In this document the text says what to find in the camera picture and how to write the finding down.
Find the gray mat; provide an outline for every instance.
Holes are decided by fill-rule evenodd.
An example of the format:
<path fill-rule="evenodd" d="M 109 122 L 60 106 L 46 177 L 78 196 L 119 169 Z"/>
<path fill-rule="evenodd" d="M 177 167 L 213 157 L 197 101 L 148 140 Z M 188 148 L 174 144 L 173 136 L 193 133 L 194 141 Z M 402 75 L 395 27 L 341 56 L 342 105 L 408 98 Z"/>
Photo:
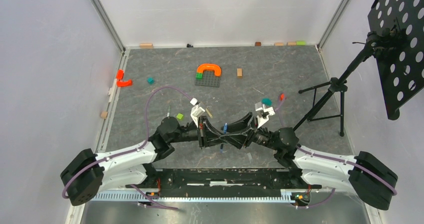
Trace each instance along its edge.
<path fill-rule="evenodd" d="M 197 67 L 203 63 L 221 67 L 220 87 L 194 85 Z M 237 78 L 237 68 L 243 69 L 243 78 Z M 148 77 L 154 78 L 153 85 L 147 83 Z M 284 124 L 293 127 L 312 107 L 314 95 L 313 91 L 298 94 L 298 90 L 327 81 L 314 46 L 131 50 L 125 78 L 132 79 L 133 86 L 120 90 L 107 151 L 128 147 L 146 138 L 146 101 L 154 89 L 162 86 L 178 87 L 189 96 L 204 102 L 213 115 L 211 123 L 216 127 L 237 121 L 249 111 L 254 112 L 255 103 L 263 98 L 271 99 L 276 107 L 279 94 L 284 92 L 286 101 L 281 113 Z M 317 98 L 326 91 L 327 88 L 321 88 Z M 184 120 L 180 122 L 182 125 L 191 121 L 192 106 L 189 100 L 177 91 L 162 90 L 152 98 L 148 109 L 150 135 L 166 116 L 169 106 L 171 116 L 184 114 Z M 336 103 L 331 99 L 316 117 L 338 113 Z M 339 136 L 339 125 L 338 118 L 305 122 L 296 134 L 302 145 L 319 151 L 348 155 L 351 150 L 347 138 Z M 280 126 L 276 115 L 265 124 L 271 131 Z M 220 153 L 219 145 L 204 149 L 200 149 L 197 142 L 172 145 L 175 152 L 166 159 L 155 162 L 156 168 L 281 167 L 274 159 L 272 150 L 256 144 L 241 150 L 226 144 L 223 153 Z"/>

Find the white toothed strip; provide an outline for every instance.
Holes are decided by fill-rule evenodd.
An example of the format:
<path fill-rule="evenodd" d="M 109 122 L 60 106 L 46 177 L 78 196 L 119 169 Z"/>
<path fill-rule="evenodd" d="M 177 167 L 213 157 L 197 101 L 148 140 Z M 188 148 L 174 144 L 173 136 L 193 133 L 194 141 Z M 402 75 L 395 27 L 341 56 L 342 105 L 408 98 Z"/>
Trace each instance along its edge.
<path fill-rule="evenodd" d="M 158 202 L 199 202 L 199 203 L 294 203 L 291 192 L 283 192 L 281 197 L 160 197 Z M 91 201 L 109 202 L 149 202 L 135 190 L 107 190 L 98 193 Z"/>

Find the wooden block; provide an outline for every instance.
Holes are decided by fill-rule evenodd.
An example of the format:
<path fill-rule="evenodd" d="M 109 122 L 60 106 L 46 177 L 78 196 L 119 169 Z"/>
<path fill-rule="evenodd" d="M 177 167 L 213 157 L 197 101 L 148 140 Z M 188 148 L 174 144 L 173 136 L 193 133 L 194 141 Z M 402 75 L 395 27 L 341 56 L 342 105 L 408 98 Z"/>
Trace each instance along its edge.
<path fill-rule="evenodd" d="M 153 43 L 140 43 L 141 49 L 153 49 Z"/>
<path fill-rule="evenodd" d="M 243 71 L 241 68 L 237 68 L 237 77 L 242 78 L 243 77 Z"/>
<path fill-rule="evenodd" d="M 100 114 L 100 117 L 103 118 L 103 119 L 108 118 L 108 112 L 107 111 L 102 111 L 101 114 Z"/>

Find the toy baseplate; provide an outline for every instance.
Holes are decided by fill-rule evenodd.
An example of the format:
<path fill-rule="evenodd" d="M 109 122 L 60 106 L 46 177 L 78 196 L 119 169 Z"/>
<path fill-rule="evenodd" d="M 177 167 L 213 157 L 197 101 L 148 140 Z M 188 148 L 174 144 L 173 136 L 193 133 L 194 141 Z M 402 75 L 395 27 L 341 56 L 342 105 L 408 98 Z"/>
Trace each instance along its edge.
<path fill-rule="evenodd" d="M 195 78 L 194 84 L 196 86 L 219 88 L 221 85 L 221 77 L 216 76 L 211 70 L 205 70 L 201 78 Z"/>
<path fill-rule="evenodd" d="M 191 203 L 294 203 L 290 191 L 281 191 L 281 197 L 151 197 L 158 202 Z M 106 190 L 98 193 L 90 201 L 102 202 L 150 202 L 136 190 Z"/>

